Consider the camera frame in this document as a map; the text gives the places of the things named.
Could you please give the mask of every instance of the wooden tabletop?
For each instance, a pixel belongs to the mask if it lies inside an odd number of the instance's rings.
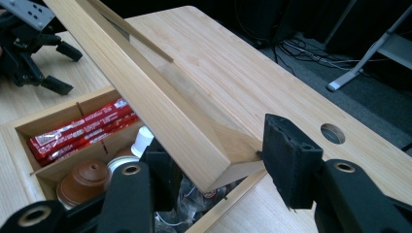
[[[359,164],[385,194],[412,204],[412,159],[407,154],[203,13],[184,7],[128,21],[173,57],[174,63],[170,65],[139,41],[131,39],[131,43],[163,76],[178,83],[181,91],[185,91],[185,81],[176,76],[176,72],[183,72],[197,86],[186,91],[188,97],[199,105],[210,104],[210,108],[223,109],[236,118],[231,121],[222,117],[222,124],[241,125],[246,133],[261,140],[265,114],[287,117],[324,149],[324,159],[341,158]],[[63,36],[78,48],[70,40],[70,35],[66,33]],[[54,50],[43,48],[35,61],[45,74],[70,83],[75,89],[68,96],[58,96],[41,87],[15,87],[2,79],[3,126],[11,120],[110,85],[86,56],[74,63]],[[207,103],[204,102],[205,96],[209,100]],[[333,144],[322,135],[321,127],[326,123],[341,129],[345,135],[343,144]],[[18,167],[8,157],[12,155],[8,155],[3,142],[0,140],[0,182],[5,186],[14,183],[15,186],[0,190],[0,222],[32,202],[27,198],[32,193],[27,193],[22,182],[15,181],[10,175]],[[201,219],[191,231],[316,231],[313,211],[289,211],[271,178],[264,172],[250,176],[247,182],[234,193],[236,195],[229,194],[227,200],[208,213],[208,217]]]

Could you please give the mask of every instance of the red wrapper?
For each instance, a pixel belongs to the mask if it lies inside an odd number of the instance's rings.
[[[99,110],[82,116],[51,132],[31,138],[27,144],[37,160],[43,159],[60,150],[85,134],[88,134],[116,119],[132,113],[130,106],[122,99],[109,103]]]
[[[49,165],[60,158],[67,157],[68,155],[73,154],[74,152],[78,150],[81,150],[93,143],[101,141],[102,139],[106,138],[110,134],[114,132],[118,132],[124,127],[132,123],[135,123],[137,121],[139,121],[139,118],[134,113],[127,115],[121,119],[117,119],[114,122],[105,125],[103,128],[96,129],[90,132],[89,134],[84,135],[79,140],[63,147],[60,150],[55,151],[51,155],[38,160],[38,162],[40,166],[42,167]]]

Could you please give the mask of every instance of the wooden drawer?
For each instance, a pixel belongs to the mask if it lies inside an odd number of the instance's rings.
[[[112,87],[107,87],[35,115],[19,119],[2,129],[11,159],[17,166],[18,178],[23,182],[25,195],[31,200],[30,202],[45,199],[56,200],[55,190],[57,183],[76,163],[90,158],[108,163],[118,150],[133,144],[139,128],[143,126],[144,123],[140,120],[118,133],[105,138],[103,140],[105,148],[100,143],[92,144],[46,167],[40,167],[35,160],[26,143],[27,140],[35,135],[53,130],[66,122],[70,122],[80,117],[82,113],[84,115],[90,113],[118,98],[120,98],[120,94]],[[259,181],[264,174],[265,172],[261,171],[241,182],[225,199],[209,212],[210,214],[205,215],[189,231],[199,232],[207,230]]]

